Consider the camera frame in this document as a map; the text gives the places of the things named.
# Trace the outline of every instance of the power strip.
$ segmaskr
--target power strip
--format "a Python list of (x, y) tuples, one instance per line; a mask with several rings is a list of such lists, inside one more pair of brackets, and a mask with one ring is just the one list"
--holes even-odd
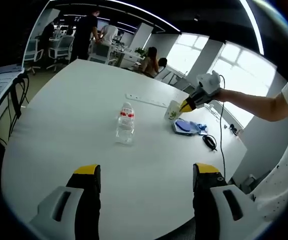
[(125, 94), (125, 97), (127, 99), (142, 102), (145, 104), (151, 104), (151, 105), (159, 106), (159, 107), (166, 108), (166, 109), (168, 108), (168, 105), (166, 105), (164, 102), (161, 102), (161, 101), (155, 101), (152, 99), (147, 99), (147, 98), (143, 98), (140, 96), (135, 96), (133, 94), (127, 94), (127, 93)]

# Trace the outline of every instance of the white chair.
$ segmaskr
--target white chair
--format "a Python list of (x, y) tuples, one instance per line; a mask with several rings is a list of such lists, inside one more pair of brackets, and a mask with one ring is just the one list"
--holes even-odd
[(184, 91), (186, 88), (191, 86), (191, 83), (187, 81), (185, 78), (180, 78), (176, 83), (172, 85), (174, 88), (178, 90)]
[(73, 43), (74, 37), (70, 35), (64, 35), (60, 38), (57, 46), (55, 48), (50, 47), (48, 49), (48, 56), (51, 59), (54, 59), (54, 64), (48, 66), (46, 69), (54, 67), (54, 72), (56, 71), (57, 66), (60, 65), (58, 61), (60, 59), (65, 59), (70, 54), (70, 47)]
[(29, 67), (26, 71), (32, 71), (33, 75), (35, 75), (34, 69), (40, 69), (40, 66), (34, 66), (34, 63), (40, 60), (43, 56), (44, 50), (38, 50), (38, 40), (31, 39), (28, 42), (28, 46), (24, 55), (24, 63), (29, 64)]
[(110, 59), (112, 47), (112, 45), (93, 43), (87, 60), (101, 64), (109, 64), (115, 61), (116, 59)]

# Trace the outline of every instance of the plastic water bottle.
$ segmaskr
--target plastic water bottle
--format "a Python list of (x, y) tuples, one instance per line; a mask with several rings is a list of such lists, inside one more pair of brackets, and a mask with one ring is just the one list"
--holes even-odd
[(130, 145), (134, 135), (134, 110), (129, 102), (125, 102), (119, 113), (116, 128), (116, 141)]

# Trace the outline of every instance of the person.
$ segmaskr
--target person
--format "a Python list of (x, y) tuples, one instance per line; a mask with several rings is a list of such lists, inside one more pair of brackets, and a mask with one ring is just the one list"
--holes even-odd
[(116, 21), (114, 21), (113, 19), (110, 20), (108, 25), (105, 25), (101, 31), (100, 31), (100, 35), (103, 35), (101, 38), (101, 43), (104, 45), (111, 45), (113, 38), (115, 36), (118, 35), (119, 30), (118, 28), (115, 26)]
[(166, 57), (162, 57), (158, 60), (158, 72), (160, 73), (168, 65), (168, 60)]
[(158, 50), (156, 47), (149, 47), (147, 52), (147, 57), (142, 61), (139, 66), (139, 71), (151, 78), (154, 78), (159, 72), (159, 63), (157, 60)]
[(50, 45), (50, 38), (53, 37), (54, 32), (54, 22), (57, 21), (55, 18), (51, 23), (49, 23), (43, 30), (41, 36), (39, 37), (38, 48), (43, 49), (44, 53), (48, 52)]
[[(274, 98), (247, 95), (221, 89), (215, 96), (220, 102), (230, 102), (264, 120), (275, 122), (288, 117), (288, 83)], [(288, 203), (288, 146), (277, 166), (251, 192), (265, 220), (272, 221)]]
[(73, 26), (68, 26), (68, 29), (66, 31), (66, 35), (72, 36), (73, 34)]
[(73, 62), (75, 59), (88, 59), (89, 45), (91, 33), (95, 38), (95, 42), (99, 43), (98, 35), (98, 16), (100, 15), (100, 10), (95, 8), (91, 15), (83, 17), (80, 19), (79, 23), (76, 26), (75, 38), (72, 46), (72, 53), (70, 57), (70, 62)]

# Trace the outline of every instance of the white table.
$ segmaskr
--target white table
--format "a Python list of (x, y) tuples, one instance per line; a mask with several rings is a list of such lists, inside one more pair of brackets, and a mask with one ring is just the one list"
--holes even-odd
[[(194, 216), (193, 164), (223, 173), (221, 152), (210, 152), (200, 136), (174, 134), (166, 108), (127, 100), (125, 94), (169, 103), (187, 94), (121, 68), (77, 59), (56, 74), (32, 99), (14, 127), (2, 166), (2, 192), (25, 222), (80, 166), (101, 166), (101, 240), (161, 237)], [(135, 111), (134, 145), (115, 142), (124, 102)], [(182, 115), (208, 125), (220, 142), (218, 120), (205, 108)], [(223, 129), (226, 178), (246, 148)]]
[(141, 56), (136, 55), (135, 53), (129, 52), (129, 51), (113, 50), (113, 52), (117, 52), (119, 54), (125, 54), (127, 56), (130, 56), (130, 57), (133, 57), (133, 58), (136, 58), (136, 59), (141, 59), (141, 60), (144, 59), (144, 57), (141, 57)]

